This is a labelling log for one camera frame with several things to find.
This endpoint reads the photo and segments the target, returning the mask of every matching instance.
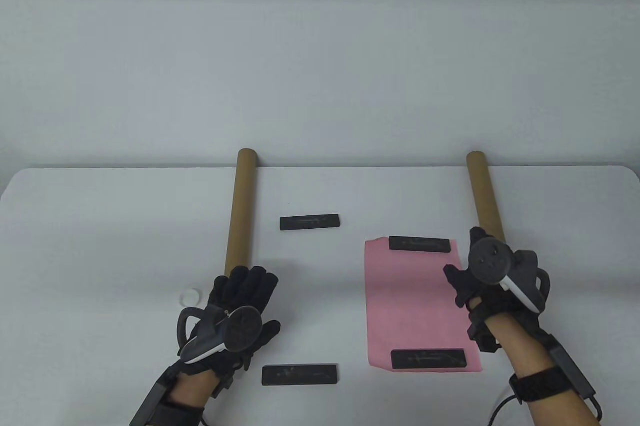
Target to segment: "wrist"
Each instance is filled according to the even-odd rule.
[[[482,299],[480,299],[479,297],[477,297],[477,298],[471,298],[471,299],[469,300],[469,304],[468,304],[468,306],[469,306],[469,310],[474,309],[474,308],[475,308],[475,307],[477,307],[477,305],[479,305],[480,303],[482,303]]]
[[[509,313],[498,313],[484,322],[491,334],[502,344],[514,334],[524,333],[524,329]]]
[[[213,371],[203,371],[192,376],[181,373],[167,400],[181,406],[204,408],[219,383],[220,380]]]

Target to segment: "brown cardboard tube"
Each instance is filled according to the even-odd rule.
[[[490,235],[501,241],[505,241],[503,222],[500,219],[498,203],[494,187],[491,184],[487,157],[481,151],[472,151],[466,155],[466,167],[469,170],[475,210],[478,214],[478,223]]]
[[[258,155],[249,148],[238,152],[231,203],[229,238],[226,241],[226,276],[238,265],[250,268],[251,239],[254,231],[254,204],[256,202],[256,175]]]

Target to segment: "black glove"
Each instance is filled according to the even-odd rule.
[[[488,235],[482,228],[471,228],[469,231],[469,250],[471,250],[471,246],[473,246],[478,240],[486,238],[487,236],[490,235]],[[466,308],[469,309],[469,300],[471,300],[471,298],[477,298],[484,289],[489,287],[489,285],[484,284],[472,275],[469,269],[460,270],[453,266],[453,264],[445,265],[444,274],[446,275],[448,283],[455,289],[455,305],[458,308],[466,306]]]
[[[213,289],[208,297],[208,303],[216,305],[228,312],[242,306],[252,306],[261,314],[265,311],[267,303],[278,284],[278,277],[273,273],[267,273],[261,266],[254,266],[249,270],[246,266],[236,266],[227,278],[218,276],[213,283]],[[198,334],[198,324],[191,331],[189,339]],[[180,371],[188,374],[198,374],[211,370],[220,380],[220,386],[214,391],[216,397],[222,388],[228,388],[233,382],[234,372],[242,367],[247,371],[254,353],[267,344],[280,332],[279,321],[267,321],[262,326],[262,332],[258,339],[249,348],[239,353],[221,351],[204,358],[194,364],[182,364]]]
[[[469,232],[470,247],[488,235],[482,228],[473,227]],[[469,319],[471,327],[467,333],[469,339],[478,344],[480,351],[494,353],[500,346],[496,343],[496,338],[489,332],[484,321],[499,313],[511,314],[522,327],[534,338],[546,335],[541,330],[538,323],[540,314],[530,311],[522,302],[516,298],[511,291],[505,291],[498,285],[487,285],[478,280],[469,269],[459,270],[452,264],[444,267],[446,280],[455,289],[455,304],[458,308],[466,306],[470,311]],[[482,301],[473,311],[469,308],[469,301],[472,298],[480,298]]]

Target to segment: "black cable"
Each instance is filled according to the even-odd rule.
[[[494,409],[492,415],[491,415],[491,419],[489,420],[489,424],[487,424],[487,426],[492,426],[494,424],[494,421],[496,420],[496,416],[498,416],[498,413],[500,413],[500,410],[502,410],[503,406],[507,403],[509,403],[509,401],[512,401],[516,399],[515,395],[511,395],[508,398],[506,398],[505,400],[502,401],[502,403],[500,403],[498,406],[496,406],[496,408]]]
[[[596,399],[593,396],[589,398],[589,401],[591,401],[591,404],[596,409],[596,419],[600,421],[602,419],[602,408],[600,404],[596,401]]]

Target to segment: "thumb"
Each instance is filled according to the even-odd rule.
[[[258,339],[256,339],[255,343],[251,345],[251,351],[256,352],[260,348],[262,348],[269,341],[274,339],[274,336],[277,335],[281,330],[281,324],[279,321],[272,319],[271,321],[267,321],[267,323],[263,324],[262,332]]]
[[[448,283],[455,288],[458,275],[461,273],[461,271],[453,266],[453,264],[445,264],[444,268],[442,268],[442,271],[444,271],[444,275],[446,276],[446,280],[448,281]]]

